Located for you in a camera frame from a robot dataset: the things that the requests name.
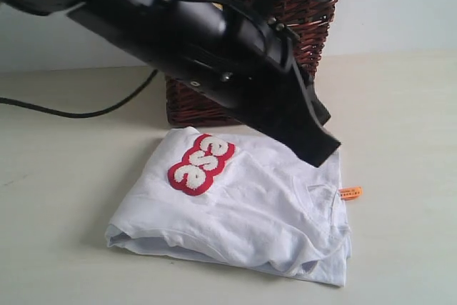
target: white t-shirt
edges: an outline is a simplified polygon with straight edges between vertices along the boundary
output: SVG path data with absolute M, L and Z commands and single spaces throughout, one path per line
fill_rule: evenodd
M 343 286 L 350 256 L 339 155 L 316 169 L 266 137 L 171 130 L 106 232 L 137 254 Z

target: red logo patch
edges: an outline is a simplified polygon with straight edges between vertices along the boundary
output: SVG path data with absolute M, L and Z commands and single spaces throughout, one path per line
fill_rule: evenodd
M 189 196 L 200 196 L 208 191 L 214 177 L 222 173 L 233 154 L 233 144 L 208 134 L 201 135 L 182 161 L 169 169 L 170 185 Z

